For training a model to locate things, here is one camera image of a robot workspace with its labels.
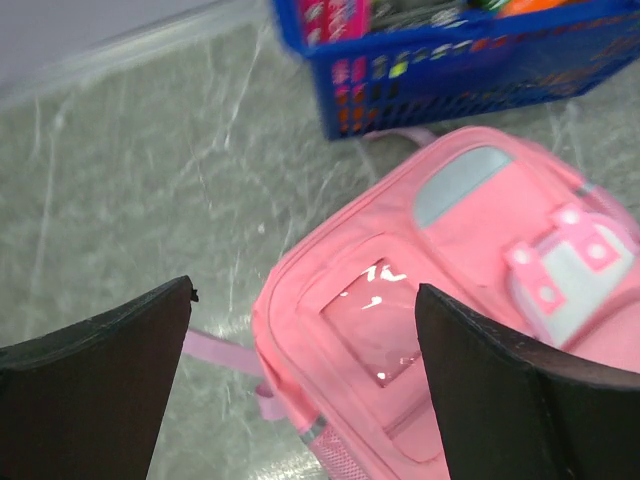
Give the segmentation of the pink student backpack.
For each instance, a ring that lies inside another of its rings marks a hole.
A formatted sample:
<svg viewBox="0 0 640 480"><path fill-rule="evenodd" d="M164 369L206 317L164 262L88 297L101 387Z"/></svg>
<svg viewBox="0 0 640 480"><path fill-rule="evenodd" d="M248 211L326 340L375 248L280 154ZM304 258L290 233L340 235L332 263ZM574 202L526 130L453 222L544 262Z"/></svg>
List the pink student backpack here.
<svg viewBox="0 0 640 480"><path fill-rule="evenodd" d="M287 253L245 348L183 350L259 378L333 479L453 479L419 344L432 285L564 353L639 376L639 225L527 139L486 127L402 135L418 150Z"/></svg>

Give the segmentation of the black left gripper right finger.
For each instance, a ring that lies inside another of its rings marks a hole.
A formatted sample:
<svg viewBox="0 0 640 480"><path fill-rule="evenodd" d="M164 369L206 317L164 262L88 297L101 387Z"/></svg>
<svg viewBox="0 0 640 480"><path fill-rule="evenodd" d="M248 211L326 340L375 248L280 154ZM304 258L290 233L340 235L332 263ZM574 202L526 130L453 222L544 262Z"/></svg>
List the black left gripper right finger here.
<svg viewBox="0 0 640 480"><path fill-rule="evenodd" d="M429 284L415 316L451 478L638 478L638 374L545 345Z"/></svg>

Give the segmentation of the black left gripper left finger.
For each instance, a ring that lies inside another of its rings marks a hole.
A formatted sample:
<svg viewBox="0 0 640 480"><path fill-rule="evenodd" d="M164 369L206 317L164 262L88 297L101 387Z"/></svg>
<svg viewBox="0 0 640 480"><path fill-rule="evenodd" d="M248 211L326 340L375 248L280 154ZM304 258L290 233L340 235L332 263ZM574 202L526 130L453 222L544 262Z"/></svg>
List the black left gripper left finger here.
<svg viewBox="0 0 640 480"><path fill-rule="evenodd" d="M3 347L2 478L146 478L197 298L178 277Z"/></svg>

